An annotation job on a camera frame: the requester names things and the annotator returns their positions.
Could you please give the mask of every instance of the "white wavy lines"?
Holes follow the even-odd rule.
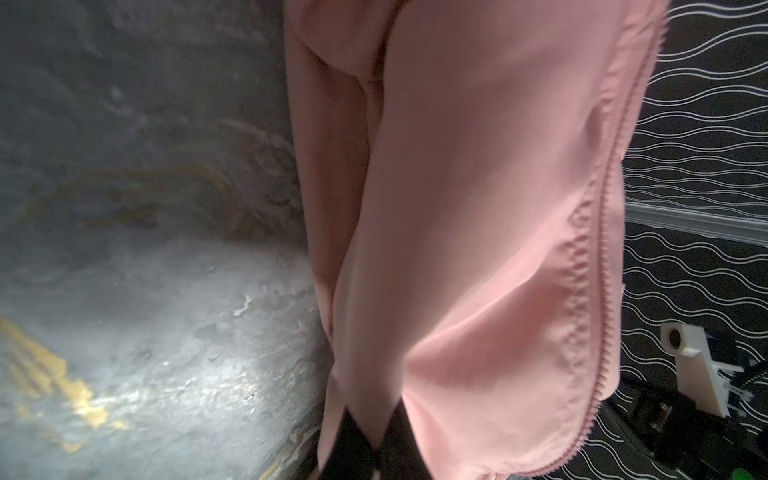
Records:
[[[653,467],[656,469],[656,471],[657,471],[657,472],[661,473],[661,474],[662,474],[662,475],[664,475],[665,477],[667,477],[667,478],[678,478],[678,477],[677,477],[677,475],[670,475],[670,474],[668,474],[668,473],[666,473],[666,472],[662,471],[662,470],[661,470],[661,468],[659,468],[659,467],[656,465],[656,462],[654,462],[653,460],[651,460],[651,461],[650,461],[650,464],[651,464],[651,465],[652,465],[652,466],[653,466]]]
[[[693,137],[694,135],[698,135],[698,134],[710,134],[713,132],[724,132],[729,134],[741,135],[742,137],[752,137],[752,138],[768,137],[768,131],[751,131],[751,130],[744,130],[742,128],[737,128],[737,127],[728,127],[725,125],[722,125],[719,127],[700,127],[695,130],[681,131],[680,133],[676,133],[676,134],[660,134],[650,130],[637,129],[634,131],[634,134],[645,135],[647,137],[652,137],[652,138],[664,139],[664,138],[686,138],[686,137]]]
[[[747,430],[752,435],[759,435],[760,434],[760,430],[756,426],[754,426],[754,425],[752,425],[750,423],[740,423],[739,425],[744,427],[744,429]]]
[[[725,252],[723,252],[720,248],[717,247],[717,245],[713,245],[712,243],[705,243],[705,242],[692,242],[692,243],[686,243],[685,245],[678,245],[676,243],[671,243],[666,238],[662,237],[660,234],[656,232],[643,232],[638,233],[637,235],[627,235],[627,240],[642,240],[644,238],[653,238],[654,240],[658,240],[659,243],[664,245],[668,250],[672,250],[675,252],[687,252],[688,250],[692,250],[694,248],[704,248],[705,250],[709,250],[710,252],[717,255],[721,260],[725,260],[728,263],[733,263],[735,265],[746,265],[748,263],[755,263],[755,262],[768,262],[768,254],[765,253],[758,253],[756,255],[750,255],[748,257],[734,257],[733,255],[729,255]],[[704,273],[713,272],[716,270],[722,270],[722,269],[715,269],[715,270],[707,270]]]
[[[749,403],[744,402],[743,400],[739,401],[739,405],[741,405],[744,410],[746,411],[747,415],[754,418],[760,423],[768,423],[768,415],[758,412],[755,410],[754,407],[752,407]]]
[[[697,77],[705,80],[736,80],[737,78],[749,77],[765,70],[768,70],[768,61],[734,71],[711,71],[694,67],[672,68],[670,70],[660,71],[651,76],[648,85],[672,77]]]
[[[643,380],[644,382],[647,382],[647,381],[648,381],[648,380],[645,378],[645,375],[643,375],[643,373],[642,373],[640,370],[638,370],[638,369],[634,368],[633,366],[629,366],[629,365],[622,365],[622,366],[620,366],[620,367],[619,367],[619,372],[627,372],[627,373],[631,373],[632,375],[636,376],[636,377],[637,377],[637,378],[639,378],[640,380]],[[617,407],[620,407],[620,408],[621,408],[622,410],[624,410],[625,412],[627,411],[627,409],[626,409],[626,408],[624,408],[624,407],[623,407],[623,406],[621,406],[621,405],[618,405],[618,404],[616,404],[616,406],[617,406]]]
[[[705,51],[709,50],[710,48],[713,48],[725,41],[734,40],[735,38],[747,37],[751,35],[768,35],[768,30],[764,30],[764,28],[768,28],[768,24],[756,23],[752,25],[744,25],[743,27],[731,28],[728,31],[724,31],[721,34],[710,38],[704,43],[697,45],[693,48],[689,48],[685,51],[679,51],[678,53],[659,54],[657,61],[659,63],[664,63],[669,61],[687,60],[688,58],[692,58],[697,55],[700,55]]]
[[[589,468],[590,472],[592,472],[594,476],[598,478],[598,480],[624,480],[624,478],[622,477],[617,477],[616,475],[609,475],[608,473],[603,473],[600,470],[598,470],[598,468],[594,466],[594,463],[592,463],[592,459],[589,458],[589,454],[585,449],[582,449],[579,452],[579,454],[587,463],[587,468]]]
[[[717,177],[718,175],[732,175],[732,174],[742,174],[742,175],[756,175],[758,177],[762,178],[768,178],[768,174],[765,174],[759,170],[746,170],[746,169],[739,169],[739,170],[721,170],[718,172],[697,172],[693,170],[686,170],[685,168],[680,167],[648,167],[648,168],[624,168],[624,171],[627,172],[633,172],[633,173],[648,173],[648,172],[655,172],[655,171],[673,171],[677,172],[679,174],[687,174],[687,175],[697,175],[699,177]]]
[[[674,356],[671,353],[667,353],[664,351],[664,348],[661,346],[661,341],[659,340],[658,335],[654,335],[653,332],[646,329],[636,328],[636,329],[622,329],[621,330],[622,336],[633,336],[633,335],[642,335],[644,337],[647,337],[651,339],[654,342],[654,345],[656,348],[659,349],[660,352],[662,352],[665,355]]]
[[[690,161],[718,161],[735,167],[764,167],[768,161],[739,161],[717,155],[694,155],[683,158],[656,158],[648,155],[624,155],[625,160],[646,160],[659,164],[684,164]]]
[[[614,393],[622,402],[632,403],[634,401],[633,396],[627,395],[626,393],[622,392],[621,389],[619,389],[618,387],[616,387],[616,389],[614,390]]]
[[[747,342],[742,342],[741,340],[737,340],[736,348],[742,349],[743,351],[749,353],[752,356],[752,358],[754,358],[758,362],[765,362],[766,357],[764,357],[762,353],[758,352],[755,347],[751,346]]]
[[[646,147],[628,148],[627,152],[641,152],[651,151],[657,148],[682,148],[684,150],[696,151],[703,154],[717,153],[721,151],[739,150],[740,148],[752,148],[752,147],[768,147],[768,141],[745,141],[740,144],[726,145],[725,147],[694,147],[689,144],[682,144],[680,142],[662,142],[659,144],[648,145]]]
[[[624,246],[624,251],[628,252],[636,260],[640,260],[645,263],[671,262],[678,265],[686,273],[689,273],[690,275],[698,276],[699,278],[707,278],[707,277],[716,276],[716,275],[725,275],[731,278],[735,278],[736,280],[739,280],[739,282],[742,285],[744,285],[746,288],[748,288],[749,290],[752,290],[755,293],[768,293],[768,287],[758,285],[754,283],[752,280],[746,278],[746,276],[744,276],[741,272],[732,270],[730,268],[716,268],[714,270],[694,270],[690,268],[688,265],[686,265],[679,258],[672,257],[671,255],[661,255],[659,257],[646,258],[641,256],[637,252],[635,252],[634,249],[628,245]]]
[[[637,315],[637,318],[639,318],[639,319],[640,319],[640,320],[641,320],[643,323],[645,323],[646,325],[650,325],[650,326],[659,326],[659,325],[661,325],[662,323],[667,323],[667,322],[679,322],[679,323],[685,323],[683,320],[679,320],[679,319],[673,319],[673,318],[670,318],[670,319],[663,319],[663,320],[654,320],[654,319],[650,319],[650,318],[646,317],[646,316],[645,316],[645,315],[644,315],[644,314],[643,314],[643,313],[640,311],[640,309],[638,309],[638,308],[637,308],[635,305],[633,305],[632,303],[629,303],[629,302],[621,302],[621,306],[622,306],[622,307],[624,307],[624,308],[626,308],[626,309],[628,309],[628,310],[632,310],[632,311],[634,312],[634,314],[635,314],[635,315]]]
[[[644,97],[643,103],[655,105],[657,107],[677,107],[680,105],[692,104],[702,98],[711,97],[718,94],[750,94],[756,97],[768,97],[768,90],[754,87],[752,85],[723,85],[722,87],[710,88],[700,91],[697,94],[685,98],[675,98],[673,100],[661,100],[660,98]]]
[[[567,465],[563,465],[562,470],[563,470],[563,473],[565,473],[565,475],[569,478],[569,480],[592,480],[592,478],[581,477],[579,475],[576,475],[575,473],[568,470]]]
[[[767,111],[768,106],[755,107],[730,115],[701,115],[690,111],[663,111],[661,113],[651,115],[650,117],[641,118],[637,121],[637,126],[640,127],[641,125],[649,124],[652,121],[660,120],[662,118],[689,118],[691,120],[720,123],[724,121],[739,120],[751,115],[762,114],[763,112]]]
[[[768,7],[766,7],[766,5],[768,5],[768,2],[759,2],[752,5],[744,5],[743,7],[725,7],[703,2],[689,3],[688,5],[670,8],[669,11],[667,11],[667,14],[669,15],[667,20],[672,21],[675,18],[687,17],[688,15],[704,15],[707,17],[728,19],[745,18],[768,12]]]
[[[718,310],[713,310],[711,308],[703,308],[698,310],[686,310],[684,308],[681,308],[672,302],[672,300],[664,295],[663,293],[658,292],[642,292],[642,293],[635,293],[631,292],[629,289],[624,290],[624,295],[628,296],[629,298],[633,300],[644,300],[648,298],[654,298],[657,300],[661,300],[663,303],[666,303],[667,306],[675,312],[677,315],[679,315],[682,318],[691,318],[691,317],[710,317],[710,318],[716,318],[720,320],[721,322],[725,323],[730,327],[731,330],[733,330],[735,333],[738,333],[739,335],[743,336],[744,338],[748,339],[768,339],[768,330],[759,330],[759,331],[752,331],[749,329],[746,329],[739,324],[735,323],[728,315],[725,313],[722,313]]]
[[[712,200],[710,198],[699,198],[695,195],[658,195],[651,192],[647,192],[645,190],[638,190],[635,188],[628,188],[626,189],[625,193],[627,194],[627,198],[631,198],[632,200],[644,203],[644,204],[669,204],[669,205],[675,205],[682,208],[690,208],[692,210],[728,210],[737,212],[741,215],[744,215],[745,217],[752,217],[756,219],[768,219],[768,214],[753,214],[751,212],[745,212],[742,210],[737,210],[731,207],[719,207],[719,205],[733,205],[735,207],[765,207],[768,205],[768,202],[721,202],[719,200]],[[655,197],[655,198],[638,198],[637,195],[647,195],[649,197]],[[714,204],[713,206],[692,206],[688,204],[682,204],[680,202],[674,201],[674,199],[680,199],[680,198],[690,198],[694,200],[704,200],[711,204]]]
[[[635,363],[639,363],[640,365],[661,365],[667,367],[673,374],[677,372],[677,370],[674,368],[674,363],[670,362],[669,360],[657,357],[647,359],[635,355],[626,345],[624,345],[624,342],[621,343],[621,351],[624,352],[624,355],[626,355],[628,359]]]
[[[659,187],[647,187],[647,188],[650,189],[650,188],[668,188],[668,187],[659,186]],[[720,200],[714,200],[713,198],[709,198],[709,197],[699,197],[698,195],[659,195],[659,194],[655,194],[655,193],[647,191],[647,190],[641,190],[639,188],[628,188],[628,189],[625,190],[625,193],[627,193],[627,194],[643,194],[643,195],[647,195],[649,197],[658,198],[660,200],[679,200],[679,199],[683,199],[683,198],[691,198],[691,199],[694,199],[694,200],[702,200],[702,201],[709,202],[711,204],[723,205],[723,206],[730,205],[732,207],[768,207],[768,198],[765,201],[762,201],[762,202],[723,202],[723,201],[720,201]],[[648,201],[650,201],[652,199],[634,198],[634,200],[648,200]]]
[[[747,198],[753,198],[754,200],[760,200],[761,204],[766,204],[766,198],[761,197],[760,195],[751,194],[749,192],[742,192],[737,190],[707,190],[707,191],[698,191],[698,190],[688,190],[687,188],[677,187],[674,185],[649,185],[647,187],[641,187],[641,188],[668,188],[670,190],[676,190],[679,192],[683,192],[685,194],[700,194],[700,195],[741,195],[743,197]]]
[[[724,210],[724,211],[727,211],[727,212],[734,212],[735,214],[737,214],[737,216],[741,215],[741,216],[744,216],[744,217],[756,218],[756,219],[759,219],[759,220],[768,219],[768,215],[751,214],[749,212],[745,212],[745,211],[738,210],[736,208],[730,208],[730,207],[717,207],[717,206],[699,207],[699,206],[695,206],[695,205],[681,204],[680,202],[675,202],[675,201],[672,201],[672,200],[656,200],[656,199],[652,199],[652,200],[651,199],[645,199],[645,200],[643,200],[643,199],[640,199],[640,198],[633,198],[632,200],[636,200],[636,201],[641,202],[643,204],[658,204],[658,203],[669,204],[669,205],[674,205],[676,207],[682,208],[684,210],[685,209],[688,209],[688,210],[702,210],[702,211],[705,211],[705,212],[712,211],[712,210]]]
[[[650,282],[655,286],[660,286],[662,288],[675,289],[675,288],[681,288],[686,286],[688,288],[698,290],[699,292],[701,292],[701,294],[703,294],[707,298],[707,300],[709,300],[710,302],[716,305],[722,305],[722,306],[754,305],[768,312],[768,302],[752,296],[740,296],[733,299],[722,298],[720,296],[717,296],[711,293],[703,285],[701,285],[698,282],[694,282],[693,280],[678,280],[677,282],[664,282],[656,278],[656,276],[653,275],[649,269],[643,268],[642,266],[632,266],[630,268],[624,269],[624,275],[627,275],[627,273],[639,273],[640,275],[643,275],[646,278],[648,278]]]
[[[619,435],[613,433],[607,426],[605,426],[605,423],[603,423],[603,419],[601,419],[599,415],[596,415],[594,419],[598,423],[600,430],[603,431],[605,436],[607,436],[609,439],[613,440],[616,443],[624,443],[624,440],[622,440]]]
[[[621,461],[621,458],[619,457],[616,450],[611,446],[610,443],[603,442],[602,440],[596,440],[596,439],[587,439],[584,441],[585,445],[591,445],[594,447],[600,447],[604,450],[606,450],[611,456],[616,460],[616,465],[618,465],[619,469],[629,478],[632,478],[632,480],[659,480],[659,478],[655,475],[651,475],[650,473],[638,473],[631,468],[627,467],[624,462]]]
[[[652,180],[652,181],[656,182],[657,184],[659,184],[659,183],[664,183],[664,184],[684,184],[686,182],[700,182],[702,184],[712,184],[712,185],[717,185],[718,187],[728,187],[728,188],[764,188],[764,187],[768,187],[768,184],[746,184],[746,185],[745,184],[741,184],[741,185],[739,185],[739,184],[727,184],[725,182],[721,182],[721,181],[718,181],[718,180],[710,180],[709,178],[679,178],[679,179],[675,179],[675,180],[668,180],[668,179],[661,179],[661,178],[651,177],[651,176],[648,176],[648,175],[640,175],[640,174],[627,174],[627,175],[624,175],[624,179],[625,180],[628,179],[628,178],[642,178],[643,180]]]

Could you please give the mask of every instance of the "zipper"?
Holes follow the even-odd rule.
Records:
[[[618,161],[614,158],[616,156],[616,149],[617,145],[619,144],[619,141],[621,139],[621,133],[623,131],[622,127],[626,125],[627,123],[627,113],[629,111],[632,111],[637,108],[637,106],[643,101],[642,94],[645,92],[645,89],[647,87],[647,80],[641,81],[641,79],[646,78],[646,72],[649,68],[652,68],[656,63],[656,57],[658,56],[661,46],[664,43],[664,38],[667,33],[667,14],[666,9],[664,12],[664,18],[659,22],[659,25],[655,26],[655,32],[654,32],[654,38],[650,43],[650,47],[648,48],[646,55],[643,59],[643,62],[638,69],[638,73],[634,79],[634,83],[632,85],[632,88],[630,89],[630,96],[626,104],[624,105],[624,109],[621,112],[621,116],[618,119],[618,129],[617,133],[614,136],[614,144],[611,146],[610,155],[607,159],[606,166],[604,167],[604,176],[601,189],[599,193],[599,204],[598,204],[598,235],[599,238],[597,240],[598,244],[598,278],[600,279],[600,286],[599,291],[601,294],[601,319],[602,319],[602,339],[601,339],[601,347],[600,347],[600,355],[598,358],[598,370],[596,375],[596,380],[594,382],[594,385],[592,386],[592,393],[590,397],[589,402],[589,408],[587,410],[587,415],[584,417],[584,421],[581,425],[581,430],[578,433],[576,439],[571,444],[570,447],[565,451],[565,453],[555,460],[554,462],[550,463],[549,465],[546,465],[545,467],[539,468],[537,470],[534,470],[533,472],[526,472],[519,475],[525,475],[528,477],[533,477],[536,475],[543,475],[549,472],[552,472],[556,470],[557,468],[560,468],[562,465],[567,464],[569,461],[571,461],[581,450],[581,448],[584,446],[584,443],[586,442],[587,438],[589,437],[590,433],[592,432],[592,429],[594,428],[594,422],[595,419],[598,416],[598,411],[600,410],[600,407],[602,405],[602,401],[600,400],[601,396],[601,387],[604,384],[604,379],[607,378],[608,373],[608,365],[607,365],[607,356],[609,353],[609,349],[611,347],[611,337],[612,335],[607,333],[610,330],[610,325],[612,318],[609,318],[607,315],[608,307],[606,305],[606,298],[607,298],[607,292],[610,289],[610,285],[608,285],[606,277],[607,274],[605,273],[606,267],[606,256],[605,256],[605,250],[606,246],[604,244],[606,239],[606,232],[605,230],[605,205],[607,203],[606,195],[609,190],[609,187],[611,186],[611,173],[612,169],[619,167],[621,168],[621,160]]]

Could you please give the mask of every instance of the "wavy line pattern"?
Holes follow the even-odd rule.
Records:
[[[761,48],[768,45],[768,2],[692,2],[669,13],[671,36],[691,35],[697,18],[722,21],[709,20],[703,41],[659,54],[625,157],[627,195],[642,204],[768,221],[768,142],[762,141],[768,138],[762,128],[768,121],[768,48]],[[678,32],[681,18],[686,27]],[[745,45],[754,45],[746,55]]]
[[[633,202],[750,218],[768,230],[768,0],[721,2],[675,2],[669,11],[670,40],[624,157],[625,191]],[[625,240],[622,376],[675,388],[674,356],[659,340],[667,322],[735,341],[741,365],[765,361],[767,248],[633,224]],[[749,388],[755,399],[741,403],[737,425],[754,439],[768,428],[768,379]],[[612,396],[618,412],[632,412],[630,391]],[[596,424],[580,455],[544,478],[682,478],[640,455],[609,415]]]
[[[676,8],[670,8],[668,20],[672,22],[676,18],[687,17],[689,15],[703,15],[715,18],[745,18],[768,12],[768,2],[758,2],[752,5],[741,7],[726,7],[714,3],[690,3]]]
[[[674,358],[664,352],[659,340],[659,325],[670,321],[701,325],[708,333],[730,332],[745,365],[748,359],[763,361],[768,356],[768,248],[630,223],[624,282],[622,376],[675,388]],[[758,380],[750,388],[763,400],[740,404],[746,417],[738,423],[746,437],[754,439],[768,428],[768,380]],[[612,401],[619,412],[629,415],[636,399],[628,391],[617,389]],[[584,450],[555,477],[682,478],[639,455],[609,419],[602,413],[598,416]]]

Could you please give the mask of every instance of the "green light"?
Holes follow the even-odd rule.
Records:
[[[747,470],[737,468],[730,473],[730,480],[755,480],[755,478]]]

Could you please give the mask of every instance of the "yellow painted line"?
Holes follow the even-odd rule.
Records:
[[[267,480],[274,472],[277,470],[277,467],[280,466],[280,460],[277,459],[275,462],[270,466],[260,477],[259,480]]]
[[[62,443],[61,447],[67,453],[75,453],[75,452],[79,452],[80,449],[83,448],[83,442],[78,442],[78,443]]]
[[[110,427],[112,427],[115,430],[128,430],[128,425],[125,422],[122,422],[121,420],[116,420],[109,424]]]
[[[91,404],[94,393],[88,385],[80,379],[73,380],[67,376],[66,360],[35,342],[19,326],[1,316],[0,333],[4,333],[14,343],[11,351],[15,363],[8,369],[14,384],[22,393],[32,398],[49,396],[54,392],[52,386],[55,386],[67,398],[73,412],[83,417],[93,429],[107,421],[109,412]]]

